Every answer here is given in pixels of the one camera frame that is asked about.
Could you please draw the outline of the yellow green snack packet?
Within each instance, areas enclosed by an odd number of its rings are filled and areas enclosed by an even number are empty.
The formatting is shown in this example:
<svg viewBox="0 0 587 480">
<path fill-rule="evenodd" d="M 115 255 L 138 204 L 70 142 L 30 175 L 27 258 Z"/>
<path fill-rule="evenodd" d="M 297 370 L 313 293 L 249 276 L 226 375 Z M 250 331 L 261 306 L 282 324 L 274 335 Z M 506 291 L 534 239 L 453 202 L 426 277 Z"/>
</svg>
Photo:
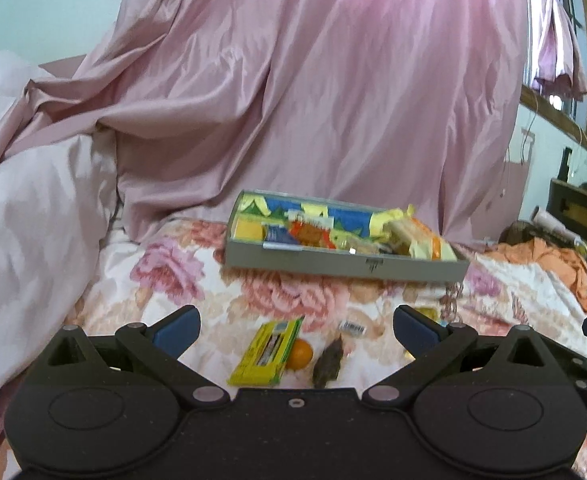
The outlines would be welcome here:
<svg viewBox="0 0 587 480">
<path fill-rule="evenodd" d="M 304 318 L 279 320 L 260 326 L 231 373 L 234 387 L 272 387 L 280 383 Z"/>
</svg>

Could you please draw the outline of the yellow wafer snack packet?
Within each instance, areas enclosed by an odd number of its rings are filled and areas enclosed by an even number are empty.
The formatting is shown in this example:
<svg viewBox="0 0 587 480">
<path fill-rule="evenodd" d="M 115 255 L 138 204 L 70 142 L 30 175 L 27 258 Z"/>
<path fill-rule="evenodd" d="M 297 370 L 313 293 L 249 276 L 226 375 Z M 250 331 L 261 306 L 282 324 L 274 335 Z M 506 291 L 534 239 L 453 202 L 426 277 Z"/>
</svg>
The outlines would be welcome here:
<svg viewBox="0 0 587 480">
<path fill-rule="evenodd" d="M 454 249 L 444 238 L 413 217 L 389 221 L 383 232 L 397 255 L 430 261 L 457 260 Z"/>
</svg>

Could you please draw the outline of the small orange fruit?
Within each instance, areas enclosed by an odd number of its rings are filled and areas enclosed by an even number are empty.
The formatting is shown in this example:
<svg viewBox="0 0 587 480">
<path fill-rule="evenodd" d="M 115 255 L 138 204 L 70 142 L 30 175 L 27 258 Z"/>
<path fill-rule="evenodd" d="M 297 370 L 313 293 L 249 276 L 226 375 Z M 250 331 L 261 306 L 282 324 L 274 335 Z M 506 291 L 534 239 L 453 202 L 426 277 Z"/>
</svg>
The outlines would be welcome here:
<svg viewBox="0 0 587 480">
<path fill-rule="evenodd" d="M 313 347 L 306 340 L 297 338 L 292 344 L 286 367 L 294 372 L 303 370 L 313 360 L 313 356 Z"/>
</svg>

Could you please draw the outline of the red orange snack packet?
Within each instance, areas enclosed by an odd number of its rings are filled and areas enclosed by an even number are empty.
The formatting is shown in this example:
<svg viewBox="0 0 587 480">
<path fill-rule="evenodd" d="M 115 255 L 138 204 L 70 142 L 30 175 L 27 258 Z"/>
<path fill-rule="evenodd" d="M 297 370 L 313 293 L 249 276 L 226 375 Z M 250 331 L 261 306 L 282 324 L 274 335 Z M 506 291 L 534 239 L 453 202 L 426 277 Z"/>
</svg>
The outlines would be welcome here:
<svg viewBox="0 0 587 480">
<path fill-rule="evenodd" d="M 295 219 L 289 222 L 290 235 L 302 246 L 335 249 L 331 239 L 333 220 L 329 218 Z"/>
</svg>

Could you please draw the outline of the orange cloth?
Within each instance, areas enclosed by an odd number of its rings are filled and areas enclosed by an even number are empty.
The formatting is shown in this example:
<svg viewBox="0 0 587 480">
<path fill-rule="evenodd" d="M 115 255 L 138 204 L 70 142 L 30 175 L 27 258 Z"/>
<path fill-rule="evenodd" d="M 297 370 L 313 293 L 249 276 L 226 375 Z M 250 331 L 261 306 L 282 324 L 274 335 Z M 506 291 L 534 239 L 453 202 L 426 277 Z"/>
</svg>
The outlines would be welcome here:
<svg viewBox="0 0 587 480">
<path fill-rule="evenodd" d="M 587 262 L 574 249 L 558 248 L 534 237 L 516 245 L 497 244 L 484 256 L 512 264 L 536 263 L 542 270 L 553 272 L 587 314 Z"/>
</svg>

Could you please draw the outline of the floral bed quilt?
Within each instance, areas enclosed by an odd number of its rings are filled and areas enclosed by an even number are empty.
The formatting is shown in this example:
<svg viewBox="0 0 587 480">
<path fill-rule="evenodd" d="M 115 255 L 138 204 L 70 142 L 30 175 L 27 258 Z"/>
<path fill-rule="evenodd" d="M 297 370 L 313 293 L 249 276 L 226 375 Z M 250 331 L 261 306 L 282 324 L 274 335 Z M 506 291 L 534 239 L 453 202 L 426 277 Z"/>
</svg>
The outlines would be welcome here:
<svg viewBox="0 0 587 480">
<path fill-rule="evenodd" d="M 365 388 L 409 361 L 391 332 L 399 304 L 435 307 L 447 321 L 464 322 L 482 334 L 502 335 L 515 324 L 529 324 L 587 357 L 581 330 L 586 313 L 557 275 L 536 263 L 512 264 L 470 252 L 458 284 L 390 283 L 232 270 L 224 266 L 224 242 L 225 226 L 215 222 L 173 220 L 144 244 L 115 226 L 101 240 L 94 274 L 60 326 L 110 334 L 126 323 L 150 324 L 194 304 L 203 327 L 184 362 L 220 383 L 258 326 L 272 318 L 304 318 L 301 334 L 315 352 L 338 337 L 343 320 L 367 327 L 363 337 L 344 337 L 337 379 L 341 387 Z M 0 389 L 0 479 L 18 471 L 2 423 L 19 374 Z"/>
</svg>

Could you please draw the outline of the wooden side cabinet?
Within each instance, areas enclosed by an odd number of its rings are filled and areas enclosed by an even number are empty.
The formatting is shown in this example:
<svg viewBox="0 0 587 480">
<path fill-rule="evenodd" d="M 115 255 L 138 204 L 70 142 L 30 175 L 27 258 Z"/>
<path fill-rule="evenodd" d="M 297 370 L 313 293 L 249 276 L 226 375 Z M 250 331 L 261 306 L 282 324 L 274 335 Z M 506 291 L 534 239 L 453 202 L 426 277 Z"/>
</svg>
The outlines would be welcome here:
<svg viewBox="0 0 587 480">
<path fill-rule="evenodd" d="M 587 242 L 587 192 L 581 188 L 551 179 L 547 211 L 570 231 Z"/>
</svg>

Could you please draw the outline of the grey snack tray box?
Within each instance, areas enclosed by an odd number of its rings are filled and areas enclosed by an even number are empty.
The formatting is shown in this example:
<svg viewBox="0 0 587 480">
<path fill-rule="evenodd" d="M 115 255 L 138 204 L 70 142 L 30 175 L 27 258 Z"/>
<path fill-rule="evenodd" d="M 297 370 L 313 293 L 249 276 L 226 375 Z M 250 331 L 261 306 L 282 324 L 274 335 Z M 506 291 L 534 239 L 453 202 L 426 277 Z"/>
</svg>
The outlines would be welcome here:
<svg viewBox="0 0 587 480">
<path fill-rule="evenodd" d="M 243 192 L 306 200 L 275 192 Z M 289 223 L 284 226 L 267 224 L 237 214 L 237 200 L 229 217 L 225 247 L 225 263 L 233 268 L 423 283 L 460 282 L 469 268 L 467 258 L 454 247 L 456 261 L 430 261 L 397 255 L 388 245 L 385 232 L 377 238 L 365 238 L 331 230 L 335 249 L 302 246 L 290 235 Z"/>
</svg>

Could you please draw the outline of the white pink blanket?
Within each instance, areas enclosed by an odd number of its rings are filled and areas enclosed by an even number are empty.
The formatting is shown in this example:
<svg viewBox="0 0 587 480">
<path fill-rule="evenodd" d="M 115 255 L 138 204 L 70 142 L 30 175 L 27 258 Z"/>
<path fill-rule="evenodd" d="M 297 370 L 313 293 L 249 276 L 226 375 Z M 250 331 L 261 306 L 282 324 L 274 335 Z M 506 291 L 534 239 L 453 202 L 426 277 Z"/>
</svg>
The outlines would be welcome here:
<svg viewBox="0 0 587 480">
<path fill-rule="evenodd" d="M 0 389 L 58 330 L 94 274 L 116 206 L 115 140 L 54 123 L 44 97 L 68 61 L 0 52 Z"/>
</svg>

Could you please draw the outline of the wooden framed window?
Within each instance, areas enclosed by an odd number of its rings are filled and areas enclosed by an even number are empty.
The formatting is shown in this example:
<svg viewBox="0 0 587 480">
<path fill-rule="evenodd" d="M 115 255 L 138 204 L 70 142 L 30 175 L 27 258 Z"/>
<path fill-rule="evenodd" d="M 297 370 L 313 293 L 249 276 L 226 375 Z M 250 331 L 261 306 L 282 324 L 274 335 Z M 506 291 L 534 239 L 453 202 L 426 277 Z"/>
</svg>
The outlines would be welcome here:
<svg viewBox="0 0 587 480">
<path fill-rule="evenodd" d="M 587 151 L 587 0 L 528 0 L 520 103 Z"/>
</svg>

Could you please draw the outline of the pink satin curtain cloth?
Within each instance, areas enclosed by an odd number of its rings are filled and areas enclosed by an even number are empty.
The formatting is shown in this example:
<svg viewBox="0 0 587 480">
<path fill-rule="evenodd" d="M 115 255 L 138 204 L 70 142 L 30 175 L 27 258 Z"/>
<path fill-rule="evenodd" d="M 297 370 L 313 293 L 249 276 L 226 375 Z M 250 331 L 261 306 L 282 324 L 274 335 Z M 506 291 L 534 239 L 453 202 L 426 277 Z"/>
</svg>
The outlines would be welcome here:
<svg viewBox="0 0 587 480">
<path fill-rule="evenodd" d="M 414 206 L 468 240 L 514 131 L 527 0 L 122 0 L 70 79 L 30 82 L 0 163 L 118 136 L 134 238 L 245 188 Z"/>
</svg>

